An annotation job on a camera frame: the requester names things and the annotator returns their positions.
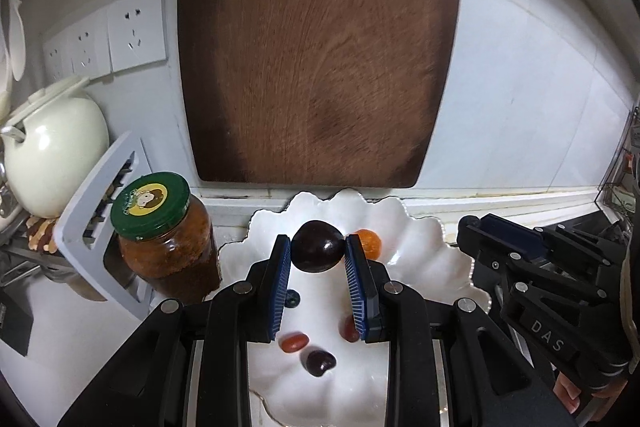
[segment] white plate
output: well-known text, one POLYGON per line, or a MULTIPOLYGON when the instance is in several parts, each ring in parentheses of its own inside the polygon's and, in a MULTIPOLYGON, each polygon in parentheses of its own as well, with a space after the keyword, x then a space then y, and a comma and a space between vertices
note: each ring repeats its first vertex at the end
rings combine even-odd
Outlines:
MULTIPOLYGON (((470 280, 473 260, 444 242, 435 217, 415 219, 398 198, 367 203, 356 190, 340 191, 330 200, 300 192, 283 212, 259 210, 247 238, 220 250, 222 287, 245 279, 253 263, 268 258, 279 233, 293 237, 303 223, 321 219, 347 235, 359 229, 382 240, 379 261, 391 279, 413 287, 426 299, 452 304, 469 297, 485 311, 489 295, 470 280)), ((351 314, 343 263, 324 273, 305 273, 291 266, 289 288, 300 293, 300 305, 285 309, 282 326, 271 344, 249 344, 249 383, 267 402, 279 423, 297 427, 382 427, 386 407, 388 344, 350 344, 338 331, 351 314), (301 331, 310 344, 298 353, 284 353, 278 340, 301 331), (316 378, 301 363, 312 347, 332 353, 337 366, 316 378)), ((256 425, 272 423, 264 411, 256 425)))

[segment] electrical outlet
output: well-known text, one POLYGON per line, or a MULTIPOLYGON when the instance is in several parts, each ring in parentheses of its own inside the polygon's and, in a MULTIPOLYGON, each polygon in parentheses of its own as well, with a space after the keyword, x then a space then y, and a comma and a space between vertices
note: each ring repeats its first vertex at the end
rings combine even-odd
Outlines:
POLYGON ((46 41, 42 45, 42 52, 44 67, 51 80, 62 80, 73 73, 66 30, 46 41))
POLYGON ((98 78, 111 73, 106 9, 96 10, 66 30, 75 74, 98 78))
POLYGON ((117 0, 107 22, 113 71, 166 59, 162 0, 117 0))

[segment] glass jar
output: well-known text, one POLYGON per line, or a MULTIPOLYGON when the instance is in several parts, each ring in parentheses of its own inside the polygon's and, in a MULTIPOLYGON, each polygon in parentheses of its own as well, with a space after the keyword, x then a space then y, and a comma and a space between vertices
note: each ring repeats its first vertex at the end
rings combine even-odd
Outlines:
POLYGON ((111 209, 127 266, 156 291, 184 304, 220 286, 209 214, 174 172, 154 172, 127 185, 111 209))

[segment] pot lid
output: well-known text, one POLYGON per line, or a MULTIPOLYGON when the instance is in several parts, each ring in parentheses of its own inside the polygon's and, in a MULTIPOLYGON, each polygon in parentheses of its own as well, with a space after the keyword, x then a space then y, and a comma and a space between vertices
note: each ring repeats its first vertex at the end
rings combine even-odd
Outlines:
POLYGON ((9 118, 4 126, 15 126, 16 124, 19 124, 27 116, 34 113, 46 103, 51 102, 66 92, 84 87, 88 83, 89 78, 87 76, 81 77, 73 75, 54 82, 50 86, 37 90, 33 94, 29 95, 26 102, 18 106, 9 114, 9 118))

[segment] blueberry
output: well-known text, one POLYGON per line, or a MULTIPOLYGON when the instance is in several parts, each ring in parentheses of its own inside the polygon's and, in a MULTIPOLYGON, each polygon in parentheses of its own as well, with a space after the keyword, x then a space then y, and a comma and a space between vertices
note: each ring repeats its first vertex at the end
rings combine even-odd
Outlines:
POLYGON ((300 304, 300 294, 295 290, 287 290, 287 296, 284 298, 285 308, 295 308, 300 304))

